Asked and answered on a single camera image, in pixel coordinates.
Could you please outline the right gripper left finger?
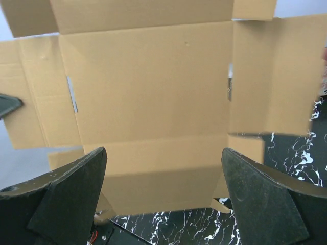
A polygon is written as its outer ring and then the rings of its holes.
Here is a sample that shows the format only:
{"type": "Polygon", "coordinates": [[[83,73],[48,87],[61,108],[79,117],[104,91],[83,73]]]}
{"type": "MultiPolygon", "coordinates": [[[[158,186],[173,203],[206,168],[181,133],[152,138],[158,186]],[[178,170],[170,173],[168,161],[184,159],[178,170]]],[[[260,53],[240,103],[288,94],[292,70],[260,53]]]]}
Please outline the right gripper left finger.
{"type": "Polygon", "coordinates": [[[106,163],[100,147],[1,189],[1,244],[87,244],[106,163]]]}

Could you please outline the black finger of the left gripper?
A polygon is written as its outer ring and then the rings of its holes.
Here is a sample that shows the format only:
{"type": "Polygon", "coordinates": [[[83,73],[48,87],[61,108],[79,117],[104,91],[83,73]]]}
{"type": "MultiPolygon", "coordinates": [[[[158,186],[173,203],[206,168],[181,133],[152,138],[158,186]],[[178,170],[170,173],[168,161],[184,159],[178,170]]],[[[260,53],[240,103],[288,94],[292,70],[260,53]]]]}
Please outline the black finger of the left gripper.
{"type": "Polygon", "coordinates": [[[24,105],[23,101],[17,97],[6,94],[0,95],[0,118],[3,119],[10,113],[24,105]]]}

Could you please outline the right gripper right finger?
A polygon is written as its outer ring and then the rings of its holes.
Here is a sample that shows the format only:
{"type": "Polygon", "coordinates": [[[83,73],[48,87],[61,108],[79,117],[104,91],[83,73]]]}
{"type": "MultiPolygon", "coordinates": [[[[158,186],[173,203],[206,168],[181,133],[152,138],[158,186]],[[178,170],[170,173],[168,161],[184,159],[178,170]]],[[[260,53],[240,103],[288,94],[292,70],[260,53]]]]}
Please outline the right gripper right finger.
{"type": "Polygon", "coordinates": [[[242,244],[326,244],[326,188],[231,149],[222,167],[242,244]]]}

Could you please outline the brown cardboard box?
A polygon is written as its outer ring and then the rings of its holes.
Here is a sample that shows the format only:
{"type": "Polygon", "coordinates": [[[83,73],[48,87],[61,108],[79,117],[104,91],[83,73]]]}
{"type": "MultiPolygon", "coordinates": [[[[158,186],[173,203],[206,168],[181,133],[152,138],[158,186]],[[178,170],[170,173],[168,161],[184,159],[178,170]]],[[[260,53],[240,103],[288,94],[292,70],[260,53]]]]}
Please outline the brown cardboard box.
{"type": "Polygon", "coordinates": [[[1,1],[1,93],[15,149],[107,152],[114,215],[228,213],[221,154],[257,161],[239,133],[305,136],[322,82],[326,15],[275,1],[1,1]]]}

